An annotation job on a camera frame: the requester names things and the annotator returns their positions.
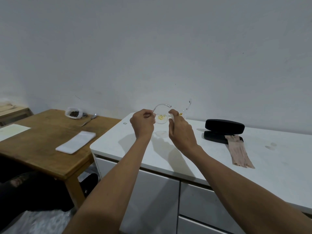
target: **gray wall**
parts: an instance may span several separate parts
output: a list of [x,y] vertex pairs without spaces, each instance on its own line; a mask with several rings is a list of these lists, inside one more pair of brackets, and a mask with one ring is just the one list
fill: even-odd
[[117,118],[192,98],[188,118],[312,134],[311,6],[0,0],[0,98]]

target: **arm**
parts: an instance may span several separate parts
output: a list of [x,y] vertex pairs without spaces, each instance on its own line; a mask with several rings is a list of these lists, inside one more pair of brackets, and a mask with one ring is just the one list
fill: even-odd
[[154,130],[155,116],[151,112],[141,110],[130,119],[137,138],[135,143],[94,188],[67,225],[64,234],[118,233]]
[[197,145],[192,126],[175,110],[169,121],[174,145],[200,170],[246,233],[312,233],[312,221],[263,187],[213,159]]

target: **forearm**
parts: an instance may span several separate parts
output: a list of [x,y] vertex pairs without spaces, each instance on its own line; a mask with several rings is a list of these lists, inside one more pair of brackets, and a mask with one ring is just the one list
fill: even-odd
[[246,233],[312,233],[312,221],[274,194],[208,156],[187,154]]
[[135,141],[125,156],[91,192],[64,233],[118,231],[148,143],[148,138],[138,138]]

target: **beige cloth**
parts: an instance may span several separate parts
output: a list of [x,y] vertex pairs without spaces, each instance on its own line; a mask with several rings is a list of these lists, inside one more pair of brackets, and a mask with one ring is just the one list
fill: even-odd
[[229,151],[232,157],[232,163],[244,168],[255,168],[250,161],[245,150],[244,142],[240,140],[238,135],[226,135],[225,138],[229,143]]

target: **white paper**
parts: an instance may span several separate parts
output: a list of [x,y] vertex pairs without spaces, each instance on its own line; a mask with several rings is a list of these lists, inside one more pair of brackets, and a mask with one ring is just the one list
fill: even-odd
[[10,138],[28,129],[30,129],[30,127],[20,126],[17,124],[2,127],[0,128],[0,141]]
[[55,150],[69,154],[75,153],[78,149],[86,145],[95,136],[96,134],[93,132],[80,131],[78,135],[76,135],[66,143],[60,145]]

